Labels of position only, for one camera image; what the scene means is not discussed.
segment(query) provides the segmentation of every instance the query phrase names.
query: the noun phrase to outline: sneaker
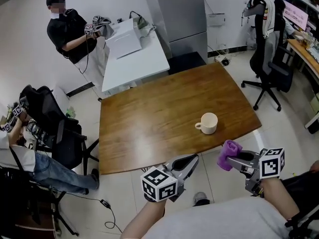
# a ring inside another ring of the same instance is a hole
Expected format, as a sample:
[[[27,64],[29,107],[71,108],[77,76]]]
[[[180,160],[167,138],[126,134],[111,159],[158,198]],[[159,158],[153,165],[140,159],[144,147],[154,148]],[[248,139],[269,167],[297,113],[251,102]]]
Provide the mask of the sneaker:
[[[204,200],[204,199],[207,200],[207,196],[206,196],[206,194],[204,192],[196,193],[194,198],[193,198],[194,205],[196,205],[199,200]]]
[[[100,173],[99,173],[99,171],[97,169],[93,169],[91,174],[92,174],[94,180],[96,180],[97,183],[100,185],[100,181],[99,181]]]

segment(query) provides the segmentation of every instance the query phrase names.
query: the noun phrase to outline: black shirt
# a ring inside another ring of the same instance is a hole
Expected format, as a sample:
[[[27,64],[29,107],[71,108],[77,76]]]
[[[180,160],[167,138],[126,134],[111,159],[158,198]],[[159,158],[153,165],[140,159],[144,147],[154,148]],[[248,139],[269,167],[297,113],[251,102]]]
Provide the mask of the black shirt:
[[[83,42],[72,50],[63,50],[62,47],[65,44],[84,35],[84,26],[86,25],[86,21],[74,9],[67,10],[65,15],[60,14],[60,18],[51,19],[47,33],[56,50],[64,57],[69,58],[73,64],[76,64],[88,54],[88,50],[90,53],[95,49],[97,40],[90,38],[87,43]]]

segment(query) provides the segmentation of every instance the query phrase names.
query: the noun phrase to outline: refrigerator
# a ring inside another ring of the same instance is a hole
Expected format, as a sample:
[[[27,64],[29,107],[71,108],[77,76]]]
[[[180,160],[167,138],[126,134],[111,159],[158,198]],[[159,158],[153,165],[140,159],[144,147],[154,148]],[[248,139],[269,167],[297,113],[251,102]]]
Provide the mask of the refrigerator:
[[[204,0],[147,0],[167,58],[197,51],[207,62]]]

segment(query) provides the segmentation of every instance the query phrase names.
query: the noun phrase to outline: purple cloth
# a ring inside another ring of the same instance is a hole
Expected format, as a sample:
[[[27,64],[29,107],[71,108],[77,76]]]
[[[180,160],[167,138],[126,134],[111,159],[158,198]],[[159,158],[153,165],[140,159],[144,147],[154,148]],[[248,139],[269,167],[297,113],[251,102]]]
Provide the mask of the purple cloth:
[[[228,156],[237,156],[239,152],[242,150],[242,146],[232,140],[226,140],[224,142],[223,148],[219,153],[219,157],[217,160],[217,165],[219,165],[222,169],[226,171],[230,171],[233,167],[227,163]]]

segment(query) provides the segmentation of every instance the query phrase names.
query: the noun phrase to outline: computer monitor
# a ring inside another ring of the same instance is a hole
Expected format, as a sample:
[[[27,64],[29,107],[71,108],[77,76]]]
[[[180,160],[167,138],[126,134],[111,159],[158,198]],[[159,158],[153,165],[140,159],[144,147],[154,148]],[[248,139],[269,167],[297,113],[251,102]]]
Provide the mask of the computer monitor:
[[[284,11],[284,16],[289,19],[292,23],[296,24],[302,30],[306,29],[308,14],[304,11],[300,10],[298,7],[293,4],[284,1],[286,4],[286,8]]]

